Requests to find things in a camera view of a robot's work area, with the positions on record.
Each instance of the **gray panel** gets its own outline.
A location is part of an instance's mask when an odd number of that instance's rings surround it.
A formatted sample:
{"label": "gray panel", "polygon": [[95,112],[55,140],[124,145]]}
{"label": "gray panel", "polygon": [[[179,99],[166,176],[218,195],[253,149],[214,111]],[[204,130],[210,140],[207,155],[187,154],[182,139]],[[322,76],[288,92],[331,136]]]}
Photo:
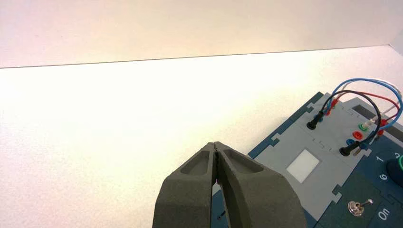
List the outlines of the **gray panel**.
{"label": "gray panel", "polygon": [[[373,110],[372,106],[370,106],[366,102],[362,101],[358,97],[355,97],[355,98],[353,98],[351,100],[348,100],[348,101],[343,103],[343,106],[346,107],[346,108],[352,108],[352,107],[355,107],[357,105],[361,105],[361,106],[363,106],[364,108],[366,108],[368,110]],[[360,115],[360,114],[358,114],[356,112],[354,112],[353,115],[357,115],[358,117],[365,119],[365,117],[363,117],[362,115]],[[396,128],[397,130],[403,132],[403,126],[401,126],[399,123],[393,124],[393,127]],[[403,142],[398,140],[398,139],[396,139],[393,135],[389,134],[387,131],[384,132],[384,136],[388,137],[393,142],[395,142],[399,146],[403,147]]]}
{"label": "gray panel", "polygon": [[[368,156],[371,152],[362,151],[356,157],[345,157],[339,153],[339,148],[346,146],[346,139],[353,138],[352,132],[359,130],[358,124],[366,120],[354,115],[349,108],[344,108],[342,102],[336,105],[330,116],[324,117],[315,130],[306,127],[328,97],[329,94],[326,94],[316,104],[309,104],[314,110],[304,113],[283,134],[276,134],[273,139],[278,138],[279,142],[274,147],[267,147],[255,159],[284,175],[300,198],[301,205],[316,220],[319,220],[331,201],[337,203],[340,199],[340,193],[334,195],[332,192],[336,185],[342,186],[362,156]],[[286,168],[304,149],[320,162],[300,183]]]}

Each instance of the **white cable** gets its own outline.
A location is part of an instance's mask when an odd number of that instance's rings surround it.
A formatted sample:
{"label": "white cable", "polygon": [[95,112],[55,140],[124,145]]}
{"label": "white cable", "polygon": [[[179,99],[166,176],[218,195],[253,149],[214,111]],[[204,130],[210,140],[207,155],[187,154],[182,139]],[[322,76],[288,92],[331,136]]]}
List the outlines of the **white cable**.
{"label": "white cable", "polygon": [[[396,85],[394,85],[393,83],[388,82],[388,81],[383,80],[383,79],[379,79],[379,78],[371,78],[371,79],[377,80],[377,81],[380,81],[380,82],[384,82],[384,83],[390,85],[391,87],[393,87],[393,88],[400,94],[400,96],[402,96],[402,92],[401,92],[401,91],[399,90],[399,88],[398,88]],[[342,87],[341,90],[344,90],[349,84],[351,84],[351,83],[353,83],[353,82],[348,82],[348,83],[344,84],[344,86]],[[395,106],[393,105],[393,106],[391,106],[390,108],[386,109],[385,111],[383,111],[383,112],[381,113],[381,116],[384,116],[386,113],[388,113],[389,111],[391,111],[391,110],[394,109],[394,108],[395,108]],[[370,126],[372,123],[375,123],[376,119],[377,119],[376,116],[374,116],[372,119],[370,119],[370,120],[368,120],[367,122],[365,122],[364,125],[368,127],[368,126]]]}

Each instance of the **electronics board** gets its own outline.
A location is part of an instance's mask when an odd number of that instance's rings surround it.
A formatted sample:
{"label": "electronics board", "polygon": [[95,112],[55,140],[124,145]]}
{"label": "electronics board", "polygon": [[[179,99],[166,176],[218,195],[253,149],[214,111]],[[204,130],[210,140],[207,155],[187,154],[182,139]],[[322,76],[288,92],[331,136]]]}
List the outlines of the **electronics board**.
{"label": "electronics board", "polygon": [[[339,148],[366,137],[359,125],[375,116],[359,98],[338,102],[315,130],[307,127],[330,94],[317,93],[248,154],[282,174],[298,195],[308,228],[403,227],[403,188],[386,165],[403,156],[403,127],[395,123],[368,150],[343,156]],[[217,184],[211,199],[211,227],[227,228]],[[361,211],[352,207],[363,205]]]}

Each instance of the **red cable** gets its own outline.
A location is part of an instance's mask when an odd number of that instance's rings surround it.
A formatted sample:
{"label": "red cable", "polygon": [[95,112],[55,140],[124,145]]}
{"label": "red cable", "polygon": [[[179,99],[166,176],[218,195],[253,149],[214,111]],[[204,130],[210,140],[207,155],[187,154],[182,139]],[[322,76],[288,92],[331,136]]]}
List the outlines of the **red cable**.
{"label": "red cable", "polygon": [[397,116],[397,113],[400,111],[400,108],[399,108],[399,106],[397,105],[397,103],[394,102],[393,100],[387,98],[387,97],[380,96],[380,95],[376,95],[376,94],[370,94],[370,93],[366,93],[366,92],[359,92],[359,93],[362,93],[362,94],[365,94],[365,95],[369,95],[369,96],[378,97],[378,98],[381,98],[381,99],[383,99],[383,100],[389,101],[390,103],[392,103],[392,104],[396,107],[396,109],[397,109],[396,114],[394,114],[394,115],[392,115],[391,117],[387,118],[386,121],[388,121],[388,120],[392,119],[393,117]]}

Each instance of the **black banana plug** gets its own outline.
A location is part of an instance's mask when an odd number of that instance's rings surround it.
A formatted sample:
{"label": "black banana plug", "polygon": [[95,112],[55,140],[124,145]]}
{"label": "black banana plug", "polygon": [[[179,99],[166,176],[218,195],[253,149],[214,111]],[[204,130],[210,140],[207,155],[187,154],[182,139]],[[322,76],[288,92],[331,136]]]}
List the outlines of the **black banana plug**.
{"label": "black banana plug", "polygon": [[316,128],[317,122],[319,122],[319,120],[322,119],[323,115],[324,115],[323,111],[319,111],[319,113],[317,113],[314,119],[311,122],[307,123],[307,127],[311,130],[314,130]]}
{"label": "black banana plug", "polygon": [[354,150],[355,148],[357,148],[360,145],[359,141],[355,141],[354,143],[346,146],[346,147],[342,147],[339,149],[341,155],[347,157],[348,155],[350,155],[351,151]]}

